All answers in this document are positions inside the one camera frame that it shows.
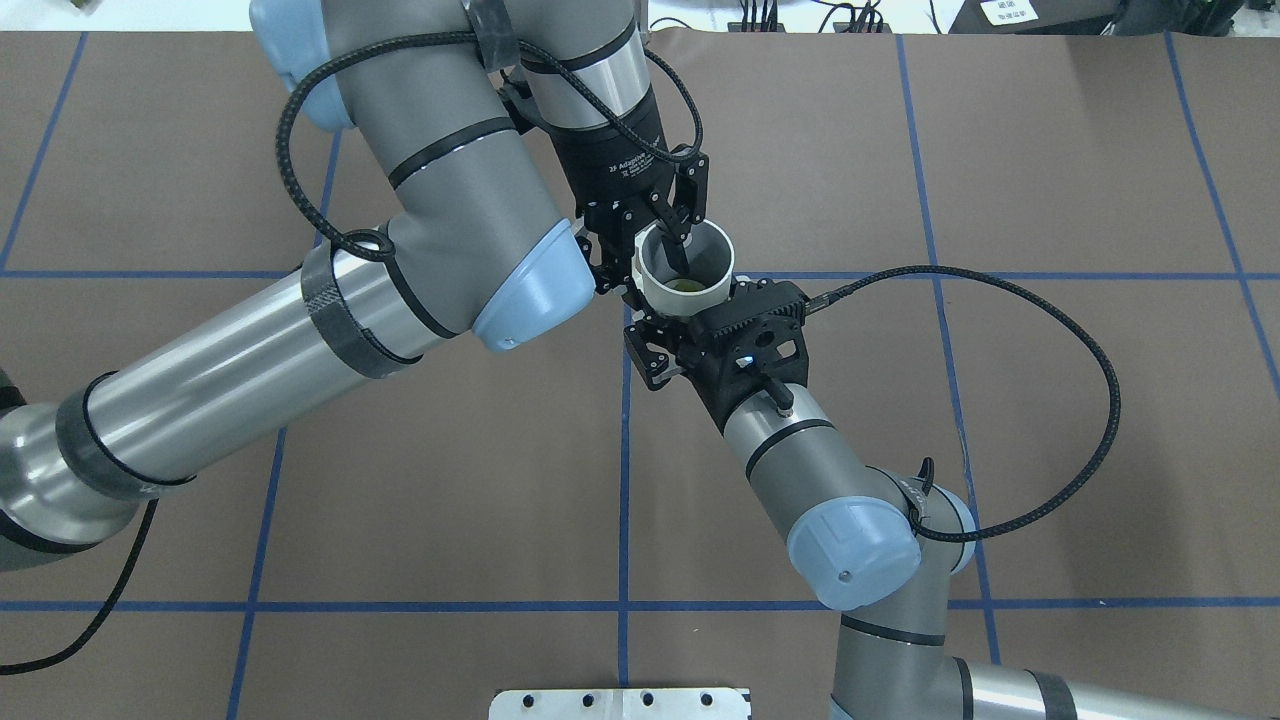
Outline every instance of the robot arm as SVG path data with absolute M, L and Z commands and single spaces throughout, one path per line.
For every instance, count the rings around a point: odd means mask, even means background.
M 497 26 L 495 8 L 509 10 Z M 518 36 L 576 69 L 636 132 L 660 128 L 628 0 L 260 0 L 252 19 L 287 82 L 407 29 L 474 28 L 481 47 Z M 524 64 L 540 122 L 575 159 L 566 174 L 584 208 L 666 196 L 671 165 L 644 160 L 558 74 Z M 141 502 L 462 332 L 504 351 L 589 302 L 596 277 L 475 42 L 360 63 L 321 83 L 305 110 L 330 131 L 361 128 L 404 211 L 348 237 L 366 249 L 389 243 L 394 255 L 369 261 L 323 245 L 287 278 L 60 405 L 9 397 L 0 410 L 0 569 L 97 544 Z M 654 140 L 664 149 L 660 129 Z
M 0 373 L 0 570 L 93 547 L 142 502 L 460 333 L 509 350 L 621 290 L 645 384 L 691 380 L 792 564 L 842 612 L 833 720 L 1239 717 L 942 656 L 948 577 L 973 546 L 909 518 L 954 533 L 973 516 L 928 461 L 915 478 L 864 466 L 806 389 L 810 299 L 733 277 L 699 140 L 667 151 L 630 0 L 255 0 L 252 19 L 291 87 L 406 32 L 475 35 L 372 56 L 303 105 L 325 129 L 360 127 L 404 208 L 385 225 L 59 405 L 27 405 Z M 517 61 L 499 96 L 488 73 Z M 520 141 L 531 126 L 596 266 Z

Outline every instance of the label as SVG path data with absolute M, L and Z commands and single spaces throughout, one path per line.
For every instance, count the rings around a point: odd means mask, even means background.
M 982 12 L 987 14 L 987 20 L 993 26 L 1011 26 L 1039 19 L 1036 8 L 1032 6 L 1032 0 L 987 0 L 982 4 Z
M 609 173 L 621 173 L 625 178 L 639 177 L 653 167 L 653 155 L 640 152 L 639 155 L 632 155 L 618 164 L 609 165 Z

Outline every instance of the blue joint cap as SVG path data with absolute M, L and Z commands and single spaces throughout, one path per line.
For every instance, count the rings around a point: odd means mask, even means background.
M 787 555 L 818 601 L 842 612 L 884 600 L 920 566 L 920 544 L 906 516 L 863 496 L 805 511 L 787 533 Z
M 248 22 L 266 59 L 289 92 L 307 73 L 333 59 L 320 0 L 252 0 Z M 328 132 L 356 127 L 347 114 L 335 77 L 325 78 L 311 91 L 302 111 L 316 127 Z
M 956 493 L 948 491 L 947 488 L 933 486 L 933 489 L 942 491 L 942 496 L 947 498 L 951 507 L 956 509 L 956 515 L 960 516 L 960 529 L 972 533 L 978 529 L 978 520 L 973 516 L 973 511 L 969 506 L 960 500 Z M 964 543 L 964 550 L 960 551 L 960 560 L 956 561 L 956 566 L 951 569 L 951 574 L 955 575 L 960 570 L 964 570 L 969 561 L 973 560 L 973 551 L 978 547 L 978 543 L 966 542 Z
M 836 702 L 836 698 L 831 698 L 831 715 L 828 716 L 828 720 L 854 720 L 854 719 L 847 712 L 845 712 L 844 707 L 840 707 L 840 705 Z
M 525 255 L 485 304 L 472 329 L 485 347 L 504 352 L 577 315 L 595 296 L 595 277 L 568 220 Z

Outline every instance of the brown table surface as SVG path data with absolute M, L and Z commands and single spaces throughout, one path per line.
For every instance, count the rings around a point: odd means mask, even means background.
M 1115 360 L 1111 459 L 957 577 L 950 650 L 1280 714 L 1280 41 L 653 47 L 705 115 L 740 270 L 812 292 L 931 260 L 997 272 Z M 311 245 L 248 35 L 0 35 L 0 364 L 32 400 Z M 568 210 L 545 138 L 529 146 Z M 358 133 L 302 123 L 294 149 L 339 227 L 397 210 Z M 749 687 L 756 717 L 824 717 L 835 614 L 694 393 L 630 379 L 621 327 L 611 297 L 511 355 L 458 338 L 210 468 L 161 503 L 99 637 L 0 679 L 0 717 L 463 719 L 502 688 L 620 683 Z M 1101 432 L 1085 351 L 982 286 L 884 283 L 809 337 L 812 388 L 864 460 L 932 455 L 964 495 L 964 441 L 986 523 L 1055 492 Z M 0 661 L 76 637 L 131 537 L 0 577 Z

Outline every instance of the silver metal plate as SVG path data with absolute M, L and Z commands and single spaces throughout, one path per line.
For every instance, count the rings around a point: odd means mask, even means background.
M 506 691 L 498 693 L 489 706 L 489 720 L 750 720 L 750 717 L 751 692 L 735 688 Z

